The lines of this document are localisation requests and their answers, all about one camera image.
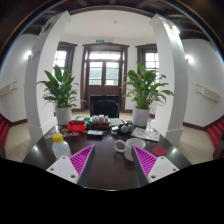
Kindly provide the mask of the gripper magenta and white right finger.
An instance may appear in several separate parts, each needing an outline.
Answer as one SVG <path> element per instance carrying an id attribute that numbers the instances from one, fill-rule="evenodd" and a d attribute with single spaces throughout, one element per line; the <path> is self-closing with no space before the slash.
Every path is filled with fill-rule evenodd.
<path id="1" fill-rule="evenodd" d="M 152 183 L 178 171 L 165 156 L 156 157 L 138 147 L 132 147 L 132 157 L 140 183 Z"/>

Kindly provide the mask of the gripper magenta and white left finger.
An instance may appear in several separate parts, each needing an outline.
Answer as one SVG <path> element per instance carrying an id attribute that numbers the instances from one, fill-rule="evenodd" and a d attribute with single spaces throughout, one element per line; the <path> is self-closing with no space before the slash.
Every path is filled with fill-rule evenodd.
<path id="1" fill-rule="evenodd" d="M 90 145 L 70 157 L 61 156 L 47 171 L 74 184 L 85 184 L 94 157 L 95 145 Z"/>

